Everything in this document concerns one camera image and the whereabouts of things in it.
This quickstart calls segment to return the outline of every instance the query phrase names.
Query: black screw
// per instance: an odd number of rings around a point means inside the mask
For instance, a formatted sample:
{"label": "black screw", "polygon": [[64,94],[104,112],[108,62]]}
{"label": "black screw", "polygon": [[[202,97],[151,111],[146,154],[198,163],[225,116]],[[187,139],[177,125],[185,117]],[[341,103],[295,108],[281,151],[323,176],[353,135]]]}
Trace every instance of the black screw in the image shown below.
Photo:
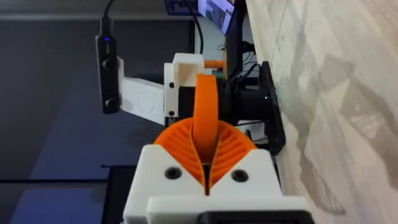
{"label": "black screw", "polygon": [[108,59],[106,59],[106,60],[103,62],[103,67],[104,67],[107,71],[115,70],[115,69],[117,69],[117,67],[118,67],[118,61],[108,58]]}
{"label": "black screw", "polygon": [[170,180],[175,180],[181,177],[182,171],[178,167],[170,167],[166,170],[164,175]]}
{"label": "black screw", "polygon": [[249,175],[244,170],[234,170],[232,171],[232,179],[237,182],[246,182],[249,179]]}
{"label": "black screw", "polygon": [[107,108],[115,108],[118,105],[118,101],[115,98],[110,98],[108,100],[105,101],[105,106]]}

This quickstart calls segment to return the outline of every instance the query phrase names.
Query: orange cylinder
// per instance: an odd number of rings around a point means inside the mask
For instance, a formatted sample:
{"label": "orange cylinder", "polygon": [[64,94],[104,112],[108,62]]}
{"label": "orange cylinder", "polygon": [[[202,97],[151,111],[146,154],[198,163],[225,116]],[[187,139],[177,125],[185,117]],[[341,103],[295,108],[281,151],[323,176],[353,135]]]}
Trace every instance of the orange cylinder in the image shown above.
{"label": "orange cylinder", "polygon": [[223,60],[205,60],[205,68],[223,68],[224,64]]}

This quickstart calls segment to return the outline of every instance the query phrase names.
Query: monitor screen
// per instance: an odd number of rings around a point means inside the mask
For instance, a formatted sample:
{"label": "monitor screen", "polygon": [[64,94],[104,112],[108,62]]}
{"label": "monitor screen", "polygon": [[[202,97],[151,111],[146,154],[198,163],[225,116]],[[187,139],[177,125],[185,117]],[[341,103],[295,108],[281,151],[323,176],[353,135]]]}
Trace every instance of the monitor screen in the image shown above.
{"label": "monitor screen", "polygon": [[234,6],[228,0],[199,0],[198,11],[223,34],[226,34],[234,12]]}

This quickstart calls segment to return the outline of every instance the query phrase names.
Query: white plastic mount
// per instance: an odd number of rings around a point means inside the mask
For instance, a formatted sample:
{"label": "white plastic mount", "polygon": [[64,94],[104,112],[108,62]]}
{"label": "white plastic mount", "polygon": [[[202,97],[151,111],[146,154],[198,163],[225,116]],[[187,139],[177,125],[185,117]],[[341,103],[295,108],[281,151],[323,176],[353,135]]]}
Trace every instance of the white plastic mount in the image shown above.
{"label": "white plastic mount", "polygon": [[202,55],[174,55],[164,64],[164,83],[149,82],[124,75],[124,62],[119,59],[119,92],[122,110],[164,125],[165,117],[178,117],[178,91],[181,86],[195,86],[198,73],[205,71]]}
{"label": "white plastic mount", "polygon": [[[169,180],[165,171],[177,167],[180,178]],[[233,180],[231,172],[245,170],[246,182]],[[146,145],[124,209],[126,224],[190,224],[206,211],[305,210],[302,197],[282,195],[269,153],[249,152],[205,196],[204,188],[162,146]]]}

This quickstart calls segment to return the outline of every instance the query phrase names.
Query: light wood panel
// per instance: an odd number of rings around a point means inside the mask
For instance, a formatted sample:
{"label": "light wood panel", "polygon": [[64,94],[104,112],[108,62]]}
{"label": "light wood panel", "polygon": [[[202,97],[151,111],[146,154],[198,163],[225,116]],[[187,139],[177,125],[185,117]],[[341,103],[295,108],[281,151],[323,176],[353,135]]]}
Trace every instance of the light wood panel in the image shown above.
{"label": "light wood panel", "polygon": [[278,89],[284,193],[317,223],[398,223],[398,1],[246,3]]}

